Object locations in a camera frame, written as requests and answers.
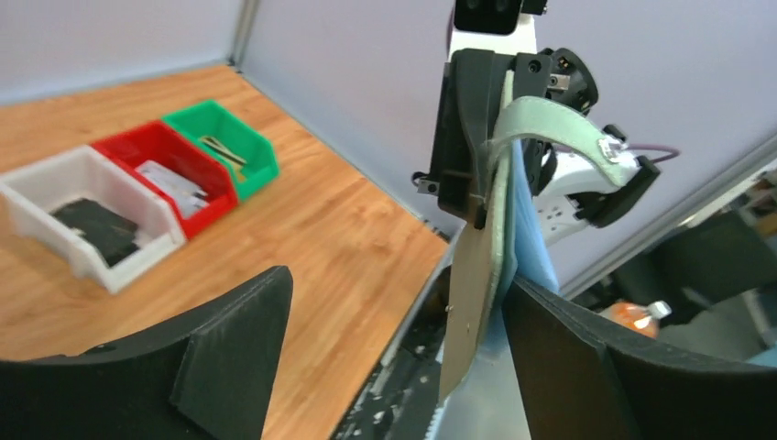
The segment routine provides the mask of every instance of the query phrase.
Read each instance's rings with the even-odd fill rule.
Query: wooden table
[[[11,234],[0,207],[0,358],[77,355],[227,292],[294,277],[264,437],[328,438],[444,242],[227,67],[0,108],[0,171],[214,98],[274,144],[280,177],[117,296]]]

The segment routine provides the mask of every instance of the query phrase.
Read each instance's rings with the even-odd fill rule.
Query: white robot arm
[[[621,168],[631,179],[640,170],[637,158],[628,151],[626,144],[621,144],[612,136],[610,140],[612,144],[623,146],[618,160]],[[576,216],[578,206],[569,197],[570,194],[611,194],[620,189],[606,179],[591,162],[572,151],[558,152],[557,160],[558,165],[553,178],[534,198],[542,237],[548,246],[590,226],[588,221]]]

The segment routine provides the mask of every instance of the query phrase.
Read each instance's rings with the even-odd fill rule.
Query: orange bottle
[[[663,301],[654,302],[647,307],[619,301],[609,306],[601,315],[637,333],[655,338],[658,335],[659,321],[671,312],[669,304]]]

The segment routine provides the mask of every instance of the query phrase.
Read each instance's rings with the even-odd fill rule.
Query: black plastic part
[[[80,356],[0,361],[0,438],[258,439],[291,290],[276,267]]]
[[[537,185],[537,192],[533,192],[531,195],[537,195],[541,193],[542,190],[548,186],[548,183],[551,182],[553,175],[556,173],[556,168],[558,168],[558,156],[556,156],[555,148],[547,147],[546,150],[548,152],[548,160],[544,165],[542,165],[542,171],[540,171],[540,181]]]
[[[532,439],[773,438],[777,368],[657,342],[520,278],[502,310]]]
[[[620,127],[616,126],[615,124],[607,124],[604,128],[602,128],[602,131],[621,142],[626,142],[629,140],[629,138],[626,136],[626,133],[624,133],[623,130],[621,130]]]
[[[137,224],[94,200],[79,199],[67,203],[51,215],[77,230],[103,257],[109,268],[138,250],[134,242]]]
[[[509,35],[518,26],[521,0],[456,0],[454,26],[478,34]]]
[[[514,99],[522,96],[545,96],[553,71],[553,59],[550,56],[519,53],[515,57],[513,69],[515,71],[512,91]],[[539,139],[523,141],[523,163],[532,195],[537,195],[541,191],[542,158],[550,147]]]
[[[640,170],[623,188],[610,194],[581,192],[569,198],[577,203],[575,217],[586,220],[594,227],[605,227],[620,219],[640,200],[661,171],[645,156],[637,157]]]
[[[486,141],[497,122],[504,75],[512,61],[491,50],[464,49],[445,68],[427,179],[438,184],[440,209],[465,220],[475,215],[470,194],[486,200]]]
[[[497,123],[505,74],[515,72],[514,97],[544,96],[551,67],[545,55],[511,57],[480,49],[454,53],[443,77],[429,173],[413,174],[437,185],[440,209],[478,229],[485,226],[493,179],[487,169],[487,141]],[[530,179],[538,182],[546,146],[527,141],[523,148]]]
[[[541,16],[548,11],[548,0],[523,0],[520,6],[522,14]]]
[[[540,53],[553,59],[552,73],[569,76],[569,87],[566,90],[548,90],[545,97],[588,115],[591,107],[599,100],[599,90],[585,63],[565,48],[544,49]]]

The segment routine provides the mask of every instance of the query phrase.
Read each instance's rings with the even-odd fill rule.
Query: robotic arm
[[[544,3],[457,0],[454,24],[469,32],[508,34],[519,13],[542,14]],[[488,218],[502,215],[489,203],[496,180],[489,165],[499,119],[508,111],[498,99],[506,92],[506,74],[514,78],[514,103],[525,97],[542,99],[546,106],[564,105],[583,117],[598,100],[587,67],[567,49],[514,57],[464,49],[452,56],[443,78],[430,169],[419,174],[418,186],[421,193],[435,196],[442,210],[466,221],[458,245],[468,242],[473,252],[488,244],[487,239],[478,241],[476,231],[496,237],[489,229],[493,219]],[[599,149],[579,148],[569,138],[562,142],[547,136],[521,137],[525,170],[514,172],[526,172],[546,244],[588,226],[601,228],[618,221],[660,174],[654,161],[628,150],[619,129],[607,126],[599,133]],[[620,179],[612,179],[614,174]],[[456,283],[468,284],[464,294],[480,294],[482,283],[469,279],[480,276],[478,261],[500,249],[487,251],[491,253],[476,258],[454,255],[443,377],[449,334],[456,324],[451,314],[461,314],[453,306]],[[467,276],[457,279],[457,269]],[[666,346],[610,323],[520,273],[509,282],[504,297],[482,297],[494,304],[491,316],[499,315],[506,330],[505,345],[519,380],[531,438],[769,436],[768,409],[777,392],[777,370]],[[468,343],[461,334],[456,334],[456,344]],[[466,361],[459,353],[454,358]]]

